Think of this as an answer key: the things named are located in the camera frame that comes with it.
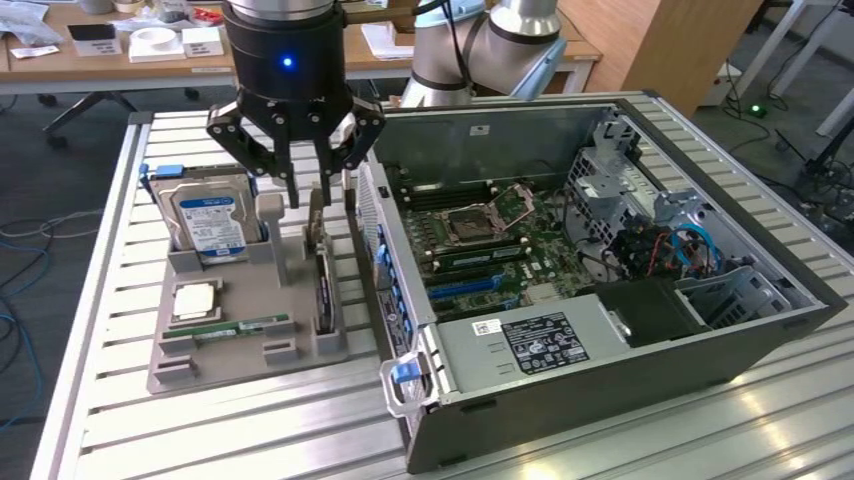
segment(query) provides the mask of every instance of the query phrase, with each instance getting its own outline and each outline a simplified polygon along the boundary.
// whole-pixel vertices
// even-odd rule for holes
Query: table leg
[[[828,120],[825,120],[825,123],[822,123],[821,127],[818,127],[818,130],[816,130],[816,133],[818,133],[824,137],[833,136],[833,133],[840,128],[840,124],[852,114],[854,114],[854,88],[849,92],[849,95],[845,97],[845,100],[842,100],[842,103],[840,103],[837,109],[828,117]]]
[[[762,67],[765,67],[765,64],[768,63],[769,58],[772,58],[772,54],[774,53],[774,50],[777,50],[777,47],[784,41],[784,37],[786,36],[786,33],[792,29],[792,26],[798,20],[798,17],[804,13],[808,3],[809,3],[808,0],[796,0],[796,3],[789,8],[789,12],[786,13],[786,16],[781,20],[780,25],[777,25],[777,28],[774,29],[774,33],[772,33],[772,37],[769,38],[769,41],[765,42],[765,46],[762,47],[762,50],[760,50],[760,53],[757,54],[757,58],[753,60],[750,67],[748,67],[748,71],[742,75],[742,78],[738,81],[738,85],[736,85],[736,91],[738,92],[740,96],[745,95],[745,92],[748,91],[748,87],[750,87],[750,84],[757,78],[757,75],[760,75],[760,71],[762,70]]]
[[[784,76],[780,77],[780,81],[774,85],[774,90],[772,90],[772,93],[778,97],[782,97],[784,94],[786,93],[786,90],[792,86],[792,82],[794,82],[796,77],[798,76],[798,74],[801,73],[801,70],[804,70],[804,67],[806,66],[806,62],[809,62],[810,58],[816,54],[818,47],[821,47],[822,44],[825,43],[825,40],[828,39],[830,32],[833,32],[834,28],[837,27],[837,24],[840,23],[840,19],[842,19],[844,17],[848,17],[848,14],[840,11],[834,12],[830,15],[830,18],[828,19],[825,24],[818,28],[818,30],[813,34],[813,37],[810,38],[809,43],[804,47],[804,50],[801,50],[801,53],[798,54],[796,61],[792,63],[792,66],[786,69],[786,73],[784,73]]]
[[[569,70],[566,83],[563,84],[563,93],[582,93],[590,79],[593,70],[593,61],[573,62],[573,69]]]

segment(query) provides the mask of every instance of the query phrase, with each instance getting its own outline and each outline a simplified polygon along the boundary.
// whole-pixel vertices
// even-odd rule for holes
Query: gray carpet
[[[754,57],[769,30],[746,36],[734,54],[734,63],[745,68]],[[788,44],[776,54],[745,103],[758,101],[765,83],[774,75],[793,45]],[[854,86],[854,73],[821,57],[810,62],[802,77],[794,84],[786,100],[790,112],[769,108],[770,115],[762,123],[792,134],[792,139],[808,149],[824,147],[826,140],[813,131],[828,116],[837,102]],[[230,88],[204,88],[199,102],[188,101],[182,90],[128,93],[127,97],[142,110],[176,111],[206,109],[211,103],[228,100]],[[71,105],[80,95],[59,95],[62,106]],[[8,104],[10,98],[0,99]],[[42,141],[39,129],[59,113],[39,105],[34,96],[22,96],[18,105],[0,115],[0,223],[26,218],[52,218],[75,211],[103,207],[116,156],[124,135],[127,114],[110,102],[96,106],[70,124],[62,135],[71,147],[54,151]],[[761,133],[760,129],[728,117],[718,109],[698,112],[694,120],[710,136],[732,147]],[[769,139],[740,150],[740,158],[762,175],[781,181],[792,181],[800,171],[800,160],[792,152],[774,149],[776,139]],[[841,158],[852,158],[854,139],[850,139]],[[75,222],[70,230],[90,228],[92,219]],[[850,244],[845,229],[830,228],[841,242]],[[43,238],[34,238],[22,245],[40,246]],[[20,320],[32,334],[34,344],[46,379],[44,396],[28,416],[35,423],[11,427],[0,432],[0,480],[27,478],[36,452],[42,424],[39,416],[47,413],[54,383],[59,372],[71,322],[86,278],[94,237],[58,240],[51,248],[51,267],[42,281],[12,297]],[[30,259],[31,253],[0,249],[0,279],[4,279]],[[7,358],[10,344],[0,344],[0,361]],[[10,371],[0,375],[0,418],[8,418],[27,405],[34,391],[32,367],[22,355]]]

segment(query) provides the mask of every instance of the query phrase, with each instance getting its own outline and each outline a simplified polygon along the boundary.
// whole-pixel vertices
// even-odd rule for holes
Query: hard drive
[[[253,179],[242,167],[160,166],[148,187],[176,251],[195,250],[206,265],[247,258],[247,244],[265,235]]]

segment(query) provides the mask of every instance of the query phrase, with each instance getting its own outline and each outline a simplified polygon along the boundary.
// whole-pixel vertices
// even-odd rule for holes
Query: motherboard
[[[509,182],[402,198],[410,245],[441,322],[571,298],[593,285],[558,221],[558,193]],[[466,199],[483,201],[466,204]]]

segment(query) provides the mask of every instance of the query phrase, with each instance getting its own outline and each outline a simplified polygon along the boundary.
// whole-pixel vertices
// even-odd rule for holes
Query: aluminum table
[[[852,257],[664,100],[602,94],[615,95],[633,102],[820,277],[853,298]],[[411,477],[383,403],[341,197],[326,215],[355,357],[152,397],[146,368],[167,229],[136,172],[143,161],[232,163],[207,138],[206,115],[155,114],[127,129],[32,478],[853,478],[854,308],[728,385]],[[641,148],[658,179],[680,186],[681,174],[649,145]],[[318,178],[311,153],[307,146],[294,149],[303,188]],[[274,188],[261,182],[263,191]],[[289,211],[286,232],[298,231],[306,210]]]

